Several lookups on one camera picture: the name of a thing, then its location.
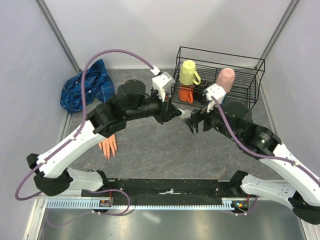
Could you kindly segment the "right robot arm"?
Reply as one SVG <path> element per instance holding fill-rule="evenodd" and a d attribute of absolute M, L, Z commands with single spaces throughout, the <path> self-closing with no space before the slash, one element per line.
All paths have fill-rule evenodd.
<path fill-rule="evenodd" d="M 252 112 L 238 102 L 223 106 L 215 105 L 207 112 L 201 108 L 191 112 L 185 123 L 193 134 L 199 131 L 216 130 L 234 141 L 243 153 L 259 160 L 276 171 L 286 185 L 267 183 L 251 174 L 237 171 L 236 179 L 229 184 L 229 191 L 235 197 L 244 193 L 266 197 L 280 203 L 312 225 L 320 223 L 320 178 L 286 147 L 282 140 L 267 127 L 253 122 Z"/>

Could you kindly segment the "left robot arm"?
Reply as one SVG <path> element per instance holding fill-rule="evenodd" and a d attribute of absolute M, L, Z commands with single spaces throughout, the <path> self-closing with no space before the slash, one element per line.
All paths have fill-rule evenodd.
<path fill-rule="evenodd" d="M 92 146 L 126 128 L 128 121 L 154 117 L 164 124 L 182 112 L 172 104 L 168 94 L 160 99 L 158 90 L 146 92 L 142 81 L 130 79 L 117 89 L 117 94 L 95 107 L 79 126 L 54 148 L 43 154 L 31 153 L 28 165 L 35 170 L 33 178 L 38 190 L 56 196 L 66 190 L 86 190 L 106 196 L 110 185 L 103 171 L 75 170 L 70 164 Z"/>

